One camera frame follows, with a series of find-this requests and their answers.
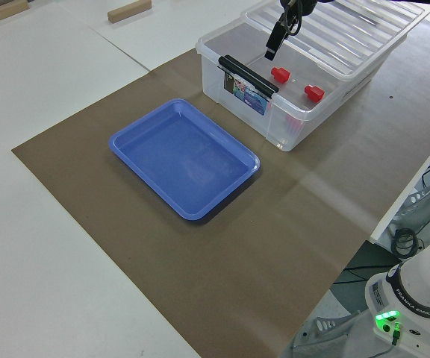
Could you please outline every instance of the red knob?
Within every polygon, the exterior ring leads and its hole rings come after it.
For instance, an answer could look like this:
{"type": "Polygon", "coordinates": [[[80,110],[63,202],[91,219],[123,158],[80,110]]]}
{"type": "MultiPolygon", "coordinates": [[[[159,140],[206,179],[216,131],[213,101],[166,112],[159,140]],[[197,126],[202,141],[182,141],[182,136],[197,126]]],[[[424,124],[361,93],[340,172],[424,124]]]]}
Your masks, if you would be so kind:
{"type": "Polygon", "coordinates": [[[320,89],[318,86],[306,86],[305,93],[308,95],[308,98],[313,102],[321,101],[321,98],[325,95],[325,91],[320,89]]]}
{"type": "Polygon", "coordinates": [[[275,81],[279,82],[280,84],[284,84],[286,81],[288,81],[288,78],[290,78],[290,73],[283,67],[280,67],[279,69],[273,67],[272,75],[275,78],[275,81]]]}

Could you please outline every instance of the ribbed plastic lid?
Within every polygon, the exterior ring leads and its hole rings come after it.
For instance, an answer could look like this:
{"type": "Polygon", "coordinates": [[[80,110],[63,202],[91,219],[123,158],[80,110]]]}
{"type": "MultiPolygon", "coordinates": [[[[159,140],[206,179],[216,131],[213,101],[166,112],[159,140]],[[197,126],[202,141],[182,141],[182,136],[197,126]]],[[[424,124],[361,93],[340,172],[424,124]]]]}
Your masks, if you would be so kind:
{"type": "MultiPolygon", "coordinates": [[[[271,31],[282,11],[279,1],[264,1],[245,15],[257,28],[271,31]]],[[[421,7],[397,1],[318,3],[311,15],[302,18],[298,35],[285,42],[337,78],[348,79],[381,56],[426,15],[421,7]]]]}

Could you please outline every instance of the blue tray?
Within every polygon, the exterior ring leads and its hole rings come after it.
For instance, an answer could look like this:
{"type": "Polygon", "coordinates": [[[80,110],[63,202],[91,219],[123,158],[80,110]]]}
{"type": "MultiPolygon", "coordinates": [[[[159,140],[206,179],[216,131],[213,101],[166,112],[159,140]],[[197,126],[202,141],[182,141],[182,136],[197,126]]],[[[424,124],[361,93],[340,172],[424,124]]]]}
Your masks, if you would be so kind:
{"type": "Polygon", "coordinates": [[[187,220],[203,217],[260,168],[255,154],[182,99],[115,133],[109,146],[187,220]]]}

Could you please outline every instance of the brown paper mat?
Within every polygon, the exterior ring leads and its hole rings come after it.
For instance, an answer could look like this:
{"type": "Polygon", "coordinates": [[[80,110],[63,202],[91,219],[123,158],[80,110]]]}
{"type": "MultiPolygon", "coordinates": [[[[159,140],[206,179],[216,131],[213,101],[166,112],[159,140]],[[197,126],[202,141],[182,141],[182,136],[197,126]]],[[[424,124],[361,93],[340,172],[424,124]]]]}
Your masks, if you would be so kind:
{"type": "Polygon", "coordinates": [[[202,94],[192,50],[13,151],[203,358],[276,357],[430,154],[429,102],[421,24],[284,153],[202,94]],[[181,219],[108,148],[172,98],[261,159],[252,184],[204,223],[181,219]]]}

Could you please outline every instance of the colorful sticker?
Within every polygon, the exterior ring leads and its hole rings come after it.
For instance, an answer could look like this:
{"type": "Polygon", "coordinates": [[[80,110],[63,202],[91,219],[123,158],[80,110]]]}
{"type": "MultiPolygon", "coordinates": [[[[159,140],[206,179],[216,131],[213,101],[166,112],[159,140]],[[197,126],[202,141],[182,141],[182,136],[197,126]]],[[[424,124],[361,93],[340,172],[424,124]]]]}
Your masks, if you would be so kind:
{"type": "Polygon", "coordinates": [[[236,78],[229,73],[225,73],[225,89],[233,93],[235,97],[245,102],[246,105],[256,110],[261,115],[267,110],[268,101],[260,95],[252,84],[246,83],[240,78],[236,78]]]}

